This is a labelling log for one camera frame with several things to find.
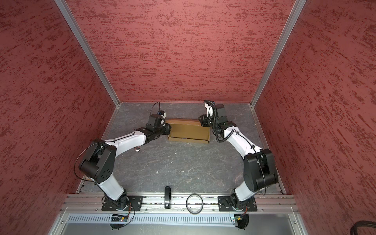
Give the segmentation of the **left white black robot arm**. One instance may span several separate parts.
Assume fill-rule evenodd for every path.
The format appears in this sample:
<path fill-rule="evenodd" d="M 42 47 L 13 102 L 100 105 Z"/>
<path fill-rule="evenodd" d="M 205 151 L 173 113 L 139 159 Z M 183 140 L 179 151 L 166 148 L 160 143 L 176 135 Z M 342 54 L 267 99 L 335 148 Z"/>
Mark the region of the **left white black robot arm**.
<path fill-rule="evenodd" d="M 166 123 L 166 112 L 159 110 L 149 116 L 145 128 L 115 139 L 95 139 L 83 153 L 78 169 L 94 181 L 104 192 L 105 202 L 117 211 L 131 210 L 126 190 L 116 180 L 113 170 L 116 158 L 133 148 L 145 145 L 161 135 L 169 135 L 171 126 Z"/>

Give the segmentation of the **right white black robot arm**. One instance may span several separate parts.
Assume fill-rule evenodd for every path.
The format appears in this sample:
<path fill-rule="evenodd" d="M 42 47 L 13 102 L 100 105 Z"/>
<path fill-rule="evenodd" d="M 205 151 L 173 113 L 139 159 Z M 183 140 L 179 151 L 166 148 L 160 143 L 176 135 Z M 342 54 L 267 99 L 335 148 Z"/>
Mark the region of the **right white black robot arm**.
<path fill-rule="evenodd" d="M 268 187 L 279 182 L 275 158 L 270 149 L 252 143 L 232 121 L 217 124 L 210 115 L 201 115 L 198 120 L 203 127 L 212 128 L 219 143 L 229 142 L 243 159 L 243 182 L 232 191 L 228 202 L 222 202 L 222 205 L 242 211 L 256 194 L 265 195 Z"/>

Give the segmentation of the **brown cardboard box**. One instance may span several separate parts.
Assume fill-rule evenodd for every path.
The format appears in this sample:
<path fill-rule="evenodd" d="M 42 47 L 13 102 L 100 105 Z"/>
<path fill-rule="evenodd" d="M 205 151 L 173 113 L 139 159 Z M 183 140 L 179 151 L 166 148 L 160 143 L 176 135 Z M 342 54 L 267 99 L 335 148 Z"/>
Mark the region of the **brown cardboard box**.
<path fill-rule="evenodd" d="M 210 128 L 203 127 L 197 119 L 171 118 L 166 123 L 171 126 L 169 141 L 196 144 L 210 142 Z"/>

